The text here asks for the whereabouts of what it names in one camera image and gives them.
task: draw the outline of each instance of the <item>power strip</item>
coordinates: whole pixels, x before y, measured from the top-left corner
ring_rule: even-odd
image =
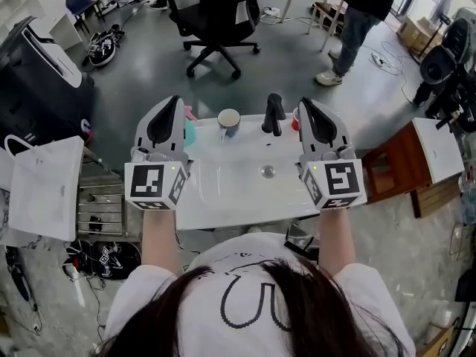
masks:
[[[280,8],[266,7],[263,9],[263,13],[270,17],[276,17],[277,19],[281,17]]]
[[[376,64],[376,66],[378,66],[379,68],[382,68],[384,62],[382,61],[382,58],[380,58],[377,53],[372,52],[372,60],[373,60],[373,63]]]

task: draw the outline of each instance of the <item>black sneaker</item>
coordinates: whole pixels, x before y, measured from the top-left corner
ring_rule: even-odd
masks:
[[[167,1],[164,0],[155,0],[147,4],[147,7],[153,10],[167,10]]]

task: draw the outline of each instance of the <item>sink drain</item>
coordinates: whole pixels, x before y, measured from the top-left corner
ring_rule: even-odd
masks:
[[[276,170],[273,168],[272,165],[265,165],[264,167],[261,168],[261,174],[266,179],[272,179],[274,175],[276,174]]]

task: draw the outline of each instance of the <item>fiducial marker cube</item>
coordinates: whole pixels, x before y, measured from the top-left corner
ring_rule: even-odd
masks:
[[[180,161],[124,164],[126,201],[141,210],[175,210],[188,175]]]
[[[342,209],[367,202],[360,159],[310,161],[301,180],[319,210]]]

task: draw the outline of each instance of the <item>white bag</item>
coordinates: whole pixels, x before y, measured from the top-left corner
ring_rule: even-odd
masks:
[[[8,141],[18,141],[29,150],[13,155]],[[75,136],[32,147],[8,135],[5,149],[15,161],[8,225],[28,233],[75,240],[83,139]]]

